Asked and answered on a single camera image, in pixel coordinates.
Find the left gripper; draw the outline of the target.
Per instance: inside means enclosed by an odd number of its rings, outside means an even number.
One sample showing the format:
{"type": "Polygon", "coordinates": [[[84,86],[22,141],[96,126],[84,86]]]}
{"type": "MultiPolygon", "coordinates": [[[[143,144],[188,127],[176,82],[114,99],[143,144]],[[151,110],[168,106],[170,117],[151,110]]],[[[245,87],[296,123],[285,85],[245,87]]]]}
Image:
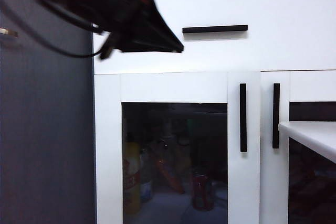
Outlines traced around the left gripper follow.
{"type": "Polygon", "coordinates": [[[112,18],[107,40],[121,40],[122,52],[183,52],[154,0],[108,0],[106,7],[112,18]]]}

